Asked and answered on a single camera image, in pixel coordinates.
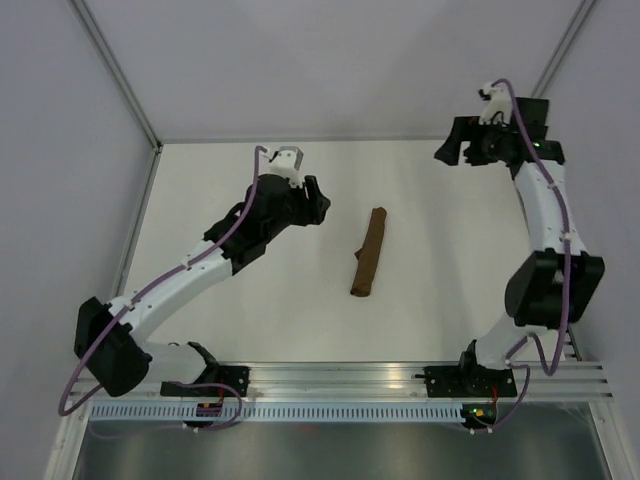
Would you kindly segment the brown cloth napkin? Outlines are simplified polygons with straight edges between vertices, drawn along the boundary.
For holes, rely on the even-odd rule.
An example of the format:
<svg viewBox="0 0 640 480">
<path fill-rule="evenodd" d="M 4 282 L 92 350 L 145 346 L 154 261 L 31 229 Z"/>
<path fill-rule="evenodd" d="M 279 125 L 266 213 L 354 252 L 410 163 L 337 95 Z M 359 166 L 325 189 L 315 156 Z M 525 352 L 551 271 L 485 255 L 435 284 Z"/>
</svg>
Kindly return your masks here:
<svg viewBox="0 0 640 480">
<path fill-rule="evenodd" d="M 372 209 L 362 246 L 354 253 L 357 267 L 350 289 L 352 296 L 364 298 L 371 294 L 385 235 L 386 218 L 387 211 L 384 207 Z"/>
</svg>

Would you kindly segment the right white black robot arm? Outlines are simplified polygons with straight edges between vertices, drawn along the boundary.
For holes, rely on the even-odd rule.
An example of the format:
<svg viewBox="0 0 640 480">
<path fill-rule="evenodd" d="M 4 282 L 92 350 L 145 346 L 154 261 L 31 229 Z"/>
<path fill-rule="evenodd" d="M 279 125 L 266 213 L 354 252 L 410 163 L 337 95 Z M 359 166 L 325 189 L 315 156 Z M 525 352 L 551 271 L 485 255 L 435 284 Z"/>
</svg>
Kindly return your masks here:
<svg viewBox="0 0 640 480">
<path fill-rule="evenodd" d="M 486 87 L 477 116 L 457 116 L 435 159 L 448 166 L 504 163 L 529 235 L 531 252 L 507 282 L 504 313 L 461 354 L 456 381 L 478 395 L 507 373 L 511 360 L 534 343 L 544 373 L 559 367 L 564 338 L 578 322 L 605 273 L 588 253 L 572 218 L 565 187 L 565 155 L 547 134 L 548 101 L 511 97 Z"/>
</svg>

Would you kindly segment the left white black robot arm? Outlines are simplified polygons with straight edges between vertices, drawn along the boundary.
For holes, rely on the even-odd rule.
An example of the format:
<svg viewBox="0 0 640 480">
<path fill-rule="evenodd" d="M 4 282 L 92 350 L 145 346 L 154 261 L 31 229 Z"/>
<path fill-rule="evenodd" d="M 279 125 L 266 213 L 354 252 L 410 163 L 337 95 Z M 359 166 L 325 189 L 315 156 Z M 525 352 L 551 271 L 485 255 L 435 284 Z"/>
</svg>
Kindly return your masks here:
<svg viewBox="0 0 640 480">
<path fill-rule="evenodd" d="M 76 356 L 112 397 L 146 382 L 209 395 L 218 384 L 213 355 L 197 342 L 161 345 L 150 342 L 150 335 L 205 290 L 264 255 L 285 228 L 321 224 L 330 205 L 313 176 L 293 187 L 280 175 L 260 175 L 245 201 L 207 230 L 172 270 L 130 298 L 86 300 L 77 317 Z"/>
</svg>

